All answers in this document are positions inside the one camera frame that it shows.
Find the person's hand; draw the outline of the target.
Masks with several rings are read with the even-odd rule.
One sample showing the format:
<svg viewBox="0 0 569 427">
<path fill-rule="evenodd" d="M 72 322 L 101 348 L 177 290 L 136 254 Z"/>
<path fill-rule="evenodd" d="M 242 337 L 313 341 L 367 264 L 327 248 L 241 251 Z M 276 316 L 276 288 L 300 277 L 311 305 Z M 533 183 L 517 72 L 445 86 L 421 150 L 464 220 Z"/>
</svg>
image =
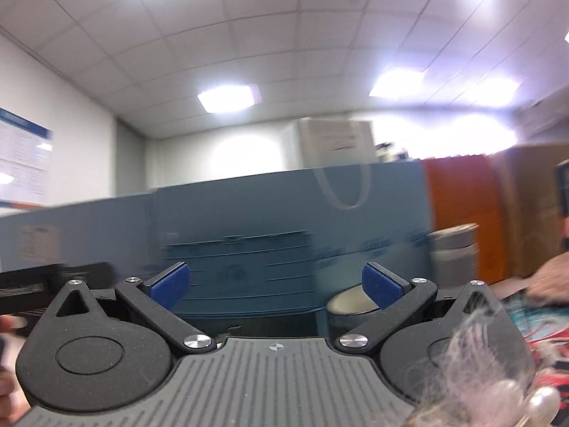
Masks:
<svg viewBox="0 0 569 427">
<path fill-rule="evenodd" d="M 567 306 L 569 303 L 569 253 L 561 253 L 544 263 L 526 288 L 531 306 Z"/>
</svg>

